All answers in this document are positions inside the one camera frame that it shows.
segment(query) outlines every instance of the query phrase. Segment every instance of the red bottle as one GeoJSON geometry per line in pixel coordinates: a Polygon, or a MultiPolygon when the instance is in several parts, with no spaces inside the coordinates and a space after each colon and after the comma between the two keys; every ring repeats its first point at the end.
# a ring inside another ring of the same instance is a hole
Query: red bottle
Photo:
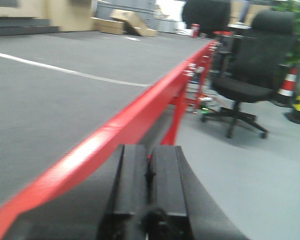
{"type": "Polygon", "coordinates": [[[191,29],[192,29],[192,38],[196,38],[199,35],[200,25],[192,23],[191,29]]]}

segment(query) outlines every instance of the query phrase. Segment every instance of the gray carpet platform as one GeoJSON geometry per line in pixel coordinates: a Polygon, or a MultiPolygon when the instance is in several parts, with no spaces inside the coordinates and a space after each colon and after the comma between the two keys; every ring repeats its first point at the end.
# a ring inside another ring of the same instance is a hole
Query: gray carpet platform
{"type": "MultiPolygon", "coordinates": [[[[208,43],[169,34],[136,38],[99,32],[7,36],[0,37],[0,53],[151,85],[208,43]]],[[[0,57],[0,205],[146,88],[0,57]]]]}

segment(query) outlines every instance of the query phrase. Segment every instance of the potted plant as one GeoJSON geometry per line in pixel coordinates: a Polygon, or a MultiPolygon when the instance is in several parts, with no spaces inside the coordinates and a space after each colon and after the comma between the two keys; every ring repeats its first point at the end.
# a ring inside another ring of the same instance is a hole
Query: potted plant
{"type": "Polygon", "coordinates": [[[290,66],[300,68],[300,0],[276,1],[277,6],[274,11],[295,13],[294,33],[297,35],[297,44],[295,48],[288,53],[286,63],[290,66]]]}

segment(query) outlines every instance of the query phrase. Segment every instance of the red metal frame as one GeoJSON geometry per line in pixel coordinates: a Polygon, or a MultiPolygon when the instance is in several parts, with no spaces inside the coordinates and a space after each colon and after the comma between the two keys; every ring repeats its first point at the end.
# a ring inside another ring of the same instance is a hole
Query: red metal frame
{"type": "Polygon", "coordinates": [[[118,145],[137,144],[171,103],[176,105],[174,119],[162,143],[173,145],[188,105],[185,92],[190,79],[187,74],[189,64],[206,65],[207,63],[202,63],[202,58],[212,55],[212,46],[215,44],[215,41],[211,41],[179,64],[6,202],[0,208],[0,239],[20,213],[40,206],[82,182],[107,160],[118,145]]]}

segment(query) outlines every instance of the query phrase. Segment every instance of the white line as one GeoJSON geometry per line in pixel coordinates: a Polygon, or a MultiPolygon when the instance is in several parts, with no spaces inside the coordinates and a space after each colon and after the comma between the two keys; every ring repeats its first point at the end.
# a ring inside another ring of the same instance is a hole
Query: white line
{"type": "Polygon", "coordinates": [[[44,63],[40,63],[40,62],[36,62],[36,61],[26,60],[26,59],[23,59],[23,58],[19,58],[19,57],[16,57],[16,56],[11,56],[11,55],[4,54],[4,53],[0,53],[0,57],[4,58],[4,59],[9,59],[9,60],[13,60],[13,61],[16,61],[16,62],[24,63],[24,64],[33,65],[33,66],[36,66],[36,67],[55,70],[55,71],[66,73],[66,74],[76,75],[76,76],[80,76],[80,77],[84,77],[84,78],[88,78],[88,79],[94,79],[94,80],[113,83],[113,84],[130,85],[130,86],[136,86],[136,87],[149,87],[149,86],[151,86],[149,84],[135,83],[135,82],[129,82],[129,81],[119,81],[119,80],[114,80],[114,79],[110,79],[110,78],[94,76],[94,75],[90,75],[90,74],[86,74],[86,73],[82,73],[82,72],[78,72],[78,71],[72,71],[72,70],[69,70],[69,69],[65,69],[65,68],[61,68],[61,67],[57,67],[57,66],[53,66],[53,65],[48,65],[48,64],[44,64],[44,63]]]}

